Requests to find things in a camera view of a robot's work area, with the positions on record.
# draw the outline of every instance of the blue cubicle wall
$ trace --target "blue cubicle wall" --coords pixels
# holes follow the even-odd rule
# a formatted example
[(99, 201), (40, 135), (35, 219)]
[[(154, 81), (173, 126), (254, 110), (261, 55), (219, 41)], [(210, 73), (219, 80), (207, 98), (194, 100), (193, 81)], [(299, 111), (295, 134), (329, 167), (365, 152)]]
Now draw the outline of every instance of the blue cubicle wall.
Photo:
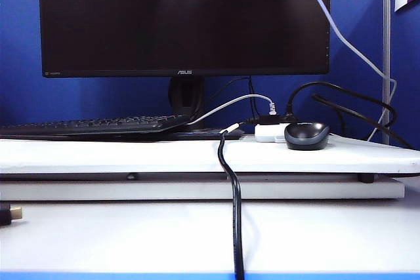
[(420, 150), (420, 0), (394, 12), (391, 0), (391, 76), (398, 81), (393, 131)]
[[(382, 0), (331, 0), (331, 11), (350, 42), (380, 66)], [(330, 81), (381, 98), (381, 79), (334, 35), (330, 46), (329, 74), (255, 76), (256, 92), (273, 98), (281, 112), (290, 92), (313, 80)], [(38, 0), (0, 0), (0, 48), (0, 123), (170, 112), (168, 78), (43, 78)], [(207, 78), (206, 94), (209, 96), (230, 79)], [(339, 130), (339, 121), (330, 109), (311, 100), (310, 94), (314, 91), (372, 117), (380, 114), (371, 104), (325, 88), (314, 87), (302, 92), (296, 99), (295, 113), (303, 119), (325, 121), (333, 130)], [(247, 83), (238, 81), (208, 104), (207, 109), (245, 93)], [(258, 105), (265, 111), (266, 104), (259, 102)], [(249, 102), (242, 101), (208, 118), (206, 124), (226, 126), (250, 115)], [(371, 130), (365, 123), (352, 118), (347, 120), (350, 136), (360, 137)]]

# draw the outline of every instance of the monitor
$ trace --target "monitor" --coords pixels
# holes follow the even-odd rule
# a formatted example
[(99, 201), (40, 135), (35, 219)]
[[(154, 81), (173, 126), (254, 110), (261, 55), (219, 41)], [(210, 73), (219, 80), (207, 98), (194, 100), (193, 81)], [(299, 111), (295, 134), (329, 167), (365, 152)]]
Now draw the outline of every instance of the monitor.
[(328, 71), (315, 0), (40, 0), (40, 13), (45, 77)]

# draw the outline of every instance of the black mouse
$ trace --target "black mouse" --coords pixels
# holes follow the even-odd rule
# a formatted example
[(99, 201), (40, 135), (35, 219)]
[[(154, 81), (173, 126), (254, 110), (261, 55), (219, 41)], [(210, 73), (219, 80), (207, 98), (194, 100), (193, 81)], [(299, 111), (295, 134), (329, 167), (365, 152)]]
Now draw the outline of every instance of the black mouse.
[(286, 126), (284, 138), (292, 150), (321, 150), (327, 146), (329, 127), (323, 123), (303, 121)]

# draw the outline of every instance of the power adapter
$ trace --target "power adapter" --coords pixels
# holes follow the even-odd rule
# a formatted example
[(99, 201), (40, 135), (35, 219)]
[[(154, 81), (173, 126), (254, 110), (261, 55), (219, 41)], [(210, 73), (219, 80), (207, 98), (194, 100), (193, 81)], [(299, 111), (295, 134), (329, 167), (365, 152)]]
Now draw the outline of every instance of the power adapter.
[(284, 129), (289, 123), (255, 126), (255, 140), (257, 142), (285, 143)]

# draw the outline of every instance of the black keyboard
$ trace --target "black keyboard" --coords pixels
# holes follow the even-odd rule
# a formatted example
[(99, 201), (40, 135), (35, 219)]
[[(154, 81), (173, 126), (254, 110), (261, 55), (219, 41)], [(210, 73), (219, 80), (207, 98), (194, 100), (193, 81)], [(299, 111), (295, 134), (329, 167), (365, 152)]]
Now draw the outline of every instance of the black keyboard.
[(83, 119), (0, 126), (1, 135), (72, 136), (98, 134), (148, 134), (187, 124), (187, 115), (133, 116), (113, 119)]

